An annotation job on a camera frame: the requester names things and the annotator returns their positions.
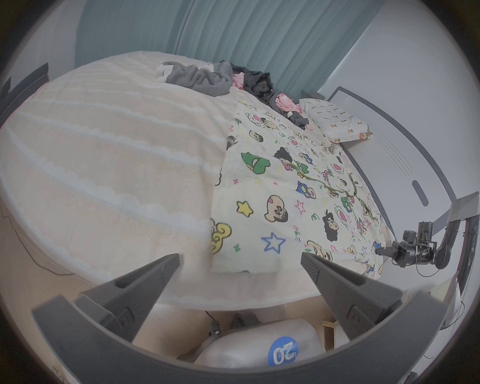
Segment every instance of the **teal curtain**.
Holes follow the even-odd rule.
[[[318,90],[384,0],[88,0],[75,65],[135,50],[270,72],[293,95]]]

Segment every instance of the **pillow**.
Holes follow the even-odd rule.
[[[333,143],[369,139],[372,135],[367,122],[345,112],[330,101],[301,99],[300,106]]]

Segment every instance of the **cartoon print blanket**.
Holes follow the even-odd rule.
[[[377,279],[390,235],[340,146],[240,102],[211,214],[214,272],[299,269],[312,252]]]

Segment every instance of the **blue star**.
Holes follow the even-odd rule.
[[[280,253],[280,245],[287,241],[286,239],[278,238],[273,232],[271,233],[270,237],[262,237],[262,240],[267,243],[264,252],[274,250],[277,253]]]

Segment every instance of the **pink clothing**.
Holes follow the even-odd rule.
[[[285,94],[279,94],[275,99],[276,106],[284,112],[301,113],[300,104],[294,104]]]
[[[234,73],[232,76],[232,86],[238,89],[243,89],[243,79],[245,74],[243,72]]]

